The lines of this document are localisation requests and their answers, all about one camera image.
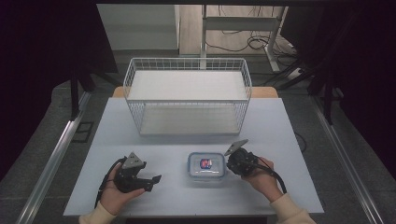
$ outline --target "wall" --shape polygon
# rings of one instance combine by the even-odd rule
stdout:
[[[115,49],[178,49],[178,6],[97,4]]]

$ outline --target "cable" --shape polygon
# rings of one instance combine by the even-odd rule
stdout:
[[[260,17],[260,11],[262,10],[262,7],[259,7],[259,12],[257,13],[257,17]]]
[[[251,43],[256,42],[256,41],[261,43],[261,45],[260,45],[258,48],[253,47],[253,46],[251,45]],[[251,49],[264,49],[265,46],[268,45],[268,41],[265,40],[265,39],[263,39],[262,36],[257,36],[257,35],[255,35],[255,36],[251,36],[251,37],[249,37],[249,38],[247,39],[247,45],[248,45]]]
[[[280,187],[282,188],[283,193],[284,193],[284,194],[287,193],[288,191],[286,190],[286,186],[285,186],[285,183],[283,182],[282,177],[280,177],[280,175],[279,175],[277,172],[275,172],[273,169],[271,169],[271,167],[270,167],[267,163],[265,163],[265,161],[263,161],[260,157],[258,157],[258,156],[255,156],[255,157],[258,158],[260,161],[262,161],[265,165],[267,165],[267,167],[265,167],[265,166],[263,166],[263,165],[260,165],[260,164],[248,162],[248,161],[240,161],[240,162],[264,170],[264,171],[267,172],[269,175],[271,175],[271,176],[273,176],[274,178],[276,178],[276,180],[277,180],[277,181],[279,182],[279,184],[280,184]]]
[[[208,44],[207,42],[206,42],[206,44],[207,44],[209,47],[211,47],[211,48],[215,48],[215,49],[224,49],[224,50],[231,51],[231,52],[238,52],[238,51],[242,51],[242,50],[248,48],[248,45],[246,45],[246,46],[245,46],[244,48],[242,48],[242,49],[225,49],[225,48],[222,48],[222,47],[219,47],[219,46],[210,45],[210,44]]]
[[[297,57],[296,53],[290,54],[290,53],[286,53],[286,52],[282,51],[282,49],[280,48],[279,44],[276,41],[275,41],[275,44],[276,44],[277,49],[273,48],[273,50],[278,51],[278,52],[274,52],[275,55],[289,55],[289,56]]]
[[[251,76],[275,75],[275,73],[249,73]]]
[[[283,77],[279,78],[276,82],[274,82],[274,84],[272,85],[272,87],[275,88],[275,84],[276,84],[278,81],[280,81],[280,80],[282,80],[282,79],[285,79],[286,77],[290,76],[290,74],[291,74],[291,72],[288,72],[288,73],[283,74]]]
[[[294,62],[293,62],[293,63],[290,63],[290,64],[285,64],[285,63],[282,63],[282,62],[279,60],[279,59],[281,59],[281,58],[293,58],[293,59],[298,59],[296,55],[289,55],[289,54],[279,54],[279,55],[277,55],[277,57],[276,57],[276,62],[277,62],[277,63],[280,63],[280,64],[282,64],[282,65],[284,65],[284,66],[287,66],[287,67],[292,66]]]
[[[110,169],[108,170],[107,174],[105,175],[105,177],[102,180],[102,184],[99,187],[98,193],[96,195],[96,200],[95,200],[95,206],[97,206],[98,202],[100,201],[100,198],[102,197],[103,191],[105,190],[106,187],[106,183],[108,182],[108,177],[110,176],[111,171],[114,169],[114,167],[117,166],[117,164],[119,163],[124,163],[126,161],[126,157],[117,160],[116,162],[113,163],[113,165],[110,167]]]
[[[306,151],[306,148],[307,148],[307,143],[306,143],[305,139],[303,138],[302,135],[300,135],[300,134],[297,133],[297,132],[294,132],[294,134],[297,135],[297,136],[299,136],[299,137],[303,140],[303,142],[304,142],[304,147],[303,147],[303,149],[301,149],[301,152],[305,152],[305,151]]]
[[[250,11],[249,11],[249,13],[247,14],[247,17],[248,16],[250,16],[250,14],[251,14],[251,12],[253,12],[253,16],[254,16],[254,11],[256,10],[256,7],[254,6]],[[225,11],[224,11],[224,9],[223,9],[223,5],[219,5],[218,6],[218,11],[219,11],[219,16],[221,16],[221,11],[223,12],[223,14],[224,14],[224,16],[227,16],[227,14],[225,13]],[[234,35],[234,34],[238,34],[238,33],[241,33],[241,32],[243,32],[243,31],[233,31],[233,32],[224,32],[223,30],[221,31],[224,35]]]
[[[262,86],[265,86],[267,83],[273,81],[275,78],[278,78],[279,76],[282,76],[284,74],[286,74],[286,76],[288,75],[288,72],[290,69],[292,69],[295,65],[300,64],[301,63],[301,59],[297,59],[296,61],[294,61],[294,63],[292,63],[289,67],[285,68],[283,71],[279,72],[276,74],[276,76],[269,78],[268,80],[266,80],[264,83],[262,83]]]

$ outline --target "black curtain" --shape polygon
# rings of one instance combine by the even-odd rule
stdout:
[[[338,54],[335,79],[341,107],[396,178],[395,24],[394,2],[371,1]]]
[[[118,71],[96,4],[87,0],[2,1],[0,49],[3,178],[45,115],[55,86],[72,72],[89,77],[88,68]]]

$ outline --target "food container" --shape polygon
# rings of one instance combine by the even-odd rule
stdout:
[[[188,173],[193,180],[219,181],[226,173],[221,153],[192,152],[188,160]]]

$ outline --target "white wire basket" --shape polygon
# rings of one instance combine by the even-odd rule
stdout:
[[[123,89],[142,135],[238,135],[251,80],[244,59],[133,58]]]

